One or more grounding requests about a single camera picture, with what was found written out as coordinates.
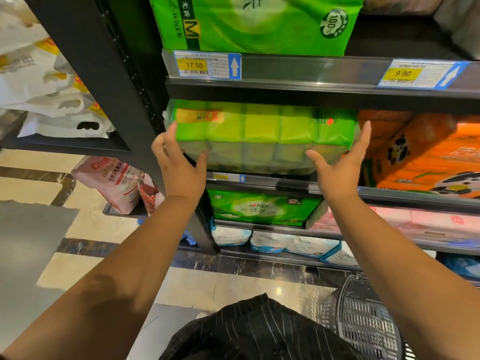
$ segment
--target hand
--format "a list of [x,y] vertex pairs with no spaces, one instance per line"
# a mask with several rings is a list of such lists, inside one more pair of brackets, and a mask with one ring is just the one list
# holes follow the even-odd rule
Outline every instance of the hand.
[[152,151],[162,170],[166,197],[182,197],[196,206],[207,182],[208,151],[202,152],[196,166],[192,166],[177,143],[176,133],[175,121],[168,127],[167,132],[156,137],[152,143]]
[[329,165],[315,150],[305,151],[317,169],[318,186],[329,204],[358,195],[360,167],[370,142],[371,132],[370,121],[367,121],[363,125],[360,139],[353,145],[350,152],[333,165]]

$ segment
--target green tissue pack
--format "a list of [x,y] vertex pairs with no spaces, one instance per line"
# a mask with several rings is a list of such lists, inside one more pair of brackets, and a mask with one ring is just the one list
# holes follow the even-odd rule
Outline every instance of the green tissue pack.
[[208,169],[240,173],[308,175],[307,149],[330,164],[360,132],[357,111],[256,103],[170,100],[165,127],[177,121],[177,141],[195,162],[209,150]]
[[[300,226],[322,202],[318,198],[271,196],[208,189],[213,216],[219,220]],[[323,213],[326,205],[320,205]]]
[[150,0],[174,50],[342,56],[363,0]]

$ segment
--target finger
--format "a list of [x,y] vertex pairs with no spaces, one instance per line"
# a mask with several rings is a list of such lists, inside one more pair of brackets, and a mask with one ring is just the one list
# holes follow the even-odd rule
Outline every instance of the finger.
[[207,159],[208,159],[208,150],[203,151],[198,157],[195,169],[201,172],[202,175],[207,176]]
[[158,135],[152,143],[153,154],[155,155],[160,166],[165,166],[169,161],[164,148],[165,134],[166,133],[163,132]]
[[370,143],[371,133],[372,133],[372,125],[370,121],[367,121],[365,122],[365,125],[363,125],[363,129],[360,134],[360,139],[353,145],[352,149],[346,155],[345,158],[354,159],[355,161],[361,162],[367,152],[367,148]]
[[183,152],[177,143],[177,121],[174,121],[169,127],[168,131],[165,133],[165,149],[169,157],[178,159],[183,157]]
[[330,167],[330,165],[327,163],[325,158],[322,157],[322,155],[318,151],[315,151],[313,149],[308,149],[307,151],[305,151],[305,154],[307,155],[307,157],[310,158],[310,160],[312,161],[313,165],[315,166],[319,174],[323,172],[325,169],[327,169],[328,167]]

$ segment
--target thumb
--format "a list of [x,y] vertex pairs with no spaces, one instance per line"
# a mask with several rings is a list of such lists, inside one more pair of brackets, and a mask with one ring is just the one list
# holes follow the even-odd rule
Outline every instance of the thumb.
[[327,169],[327,167],[330,167],[330,165],[327,163],[325,158],[322,157],[322,155],[319,152],[313,149],[308,149],[307,151],[305,151],[305,154],[312,161],[313,165],[317,169],[318,174],[320,174],[325,169]]
[[207,159],[208,159],[208,150],[205,150],[198,157],[197,163],[195,165],[195,169],[197,169],[201,173],[207,174]]

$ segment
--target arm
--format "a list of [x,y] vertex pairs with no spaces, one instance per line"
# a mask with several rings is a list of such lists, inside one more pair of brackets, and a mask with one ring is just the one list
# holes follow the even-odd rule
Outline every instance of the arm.
[[166,198],[155,212],[40,315],[4,352],[8,360],[126,359],[205,189],[207,155],[196,167],[175,141],[155,139]]
[[313,150],[319,186],[371,285],[420,359],[475,359],[480,352],[480,290],[427,255],[371,210],[357,194],[370,139],[339,163]]

